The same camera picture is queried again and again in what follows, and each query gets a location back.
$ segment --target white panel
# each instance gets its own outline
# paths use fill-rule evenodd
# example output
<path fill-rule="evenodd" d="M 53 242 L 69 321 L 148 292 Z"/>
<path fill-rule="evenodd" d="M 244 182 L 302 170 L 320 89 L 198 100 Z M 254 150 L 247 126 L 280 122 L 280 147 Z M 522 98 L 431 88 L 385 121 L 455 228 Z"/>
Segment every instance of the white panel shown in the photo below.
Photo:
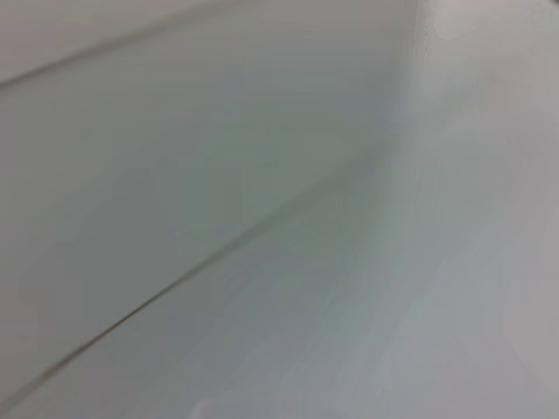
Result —
<path fill-rule="evenodd" d="M 385 141 L 404 3 L 254 3 L 2 91 L 0 399 Z"/>
<path fill-rule="evenodd" d="M 3 0 L 0 83 L 213 0 Z"/>
<path fill-rule="evenodd" d="M 274 396 L 348 418 L 556 418 L 548 52 L 512 80 L 501 68 L 509 88 L 470 112 L 432 109 L 353 187 L 139 313 L 7 418 L 178 419 Z"/>

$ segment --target gray line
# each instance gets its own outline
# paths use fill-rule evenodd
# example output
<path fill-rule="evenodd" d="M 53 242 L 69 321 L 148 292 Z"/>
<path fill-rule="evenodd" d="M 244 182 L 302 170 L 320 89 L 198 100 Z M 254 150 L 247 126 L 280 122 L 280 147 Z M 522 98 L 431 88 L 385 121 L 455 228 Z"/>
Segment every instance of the gray line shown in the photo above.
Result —
<path fill-rule="evenodd" d="M 180 28 L 185 24 L 196 24 L 205 19 L 214 17 L 222 12 L 230 10 L 243 3 L 256 2 L 258 0 L 207 0 L 198 4 L 187 6 L 185 10 L 176 14 L 164 17 L 154 23 L 145 25 L 136 30 L 131 30 L 123 35 L 110 38 L 86 47 L 74 54 L 70 54 L 55 61 L 40 65 L 27 72 L 21 72 L 11 78 L 0 81 L 0 93 L 24 82 L 41 77 L 51 72 L 56 72 L 68 65 L 77 64 L 83 60 L 98 57 L 115 49 L 130 45 L 134 42 L 143 40 L 156 33 L 171 31 Z"/>
<path fill-rule="evenodd" d="M 140 306 L 136 307 L 133 311 L 128 313 L 123 318 L 119 319 L 116 323 L 112 324 L 109 328 L 97 334 L 95 337 L 88 340 L 87 342 L 64 356 L 62 359 L 52 364 L 45 371 L 43 371 L 43 373 L 35 377 L 33 380 L 29 381 L 27 384 L 23 385 L 19 390 L 0 402 L 0 416 L 5 416 L 9 412 L 11 412 L 17 405 L 23 402 L 30 395 L 34 394 L 41 386 L 54 378 L 65 367 L 76 361 L 82 354 L 84 354 L 85 351 L 93 347 L 96 343 L 108 336 L 117 327 L 134 317 L 144 308 L 151 306 L 158 299 L 169 294 L 189 279 L 210 268 L 212 265 L 221 262 L 232 253 L 239 251 L 255 238 L 262 236 L 263 234 L 276 227 L 278 223 L 289 219 L 294 214 L 297 214 L 305 208 L 308 208 L 311 204 L 316 203 L 321 197 L 324 197 L 329 192 L 332 192 L 339 187 L 348 186 L 349 184 L 355 182 L 357 179 L 361 178 L 372 168 L 373 163 L 376 160 L 374 157 L 375 156 L 372 153 L 367 152 L 355 158 L 346 166 L 338 168 L 333 173 L 329 174 L 325 178 L 322 178 L 320 181 L 312 185 L 310 188 L 300 192 L 295 198 L 291 199 L 284 206 L 274 211 L 270 216 L 256 223 L 251 228 L 241 233 L 238 237 L 231 240 L 224 247 L 209 255 L 202 262 L 184 273 L 175 282 L 166 286 L 156 295 L 145 301 Z"/>

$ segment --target white surface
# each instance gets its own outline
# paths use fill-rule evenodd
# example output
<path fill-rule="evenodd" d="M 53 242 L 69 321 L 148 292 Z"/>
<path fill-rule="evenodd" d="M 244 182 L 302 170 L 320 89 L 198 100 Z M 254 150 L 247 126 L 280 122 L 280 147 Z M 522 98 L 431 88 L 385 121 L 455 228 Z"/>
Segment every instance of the white surface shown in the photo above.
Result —
<path fill-rule="evenodd" d="M 339 419 L 333 409 L 289 397 L 206 399 L 189 419 Z"/>
<path fill-rule="evenodd" d="M 3 0 L 0 83 L 207 0 Z"/>
<path fill-rule="evenodd" d="M 432 41 L 398 153 L 8 417 L 184 418 L 207 397 L 280 392 L 354 418 L 556 418 L 559 17 L 530 10 Z"/>
<path fill-rule="evenodd" d="M 413 16 L 315 1 L 2 92 L 0 399 L 383 138 L 392 23 Z"/>

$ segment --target white floor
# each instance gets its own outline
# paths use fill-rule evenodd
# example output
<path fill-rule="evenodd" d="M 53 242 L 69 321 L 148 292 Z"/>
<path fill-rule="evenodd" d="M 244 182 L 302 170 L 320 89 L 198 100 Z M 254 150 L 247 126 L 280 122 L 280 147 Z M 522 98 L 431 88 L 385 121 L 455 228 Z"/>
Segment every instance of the white floor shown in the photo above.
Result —
<path fill-rule="evenodd" d="M 468 4 L 460 37 L 427 8 L 382 164 L 6 417 L 184 418 L 208 397 L 277 394 L 354 418 L 557 417 L 559 8 L 495 5 L 487 24 Z"/>

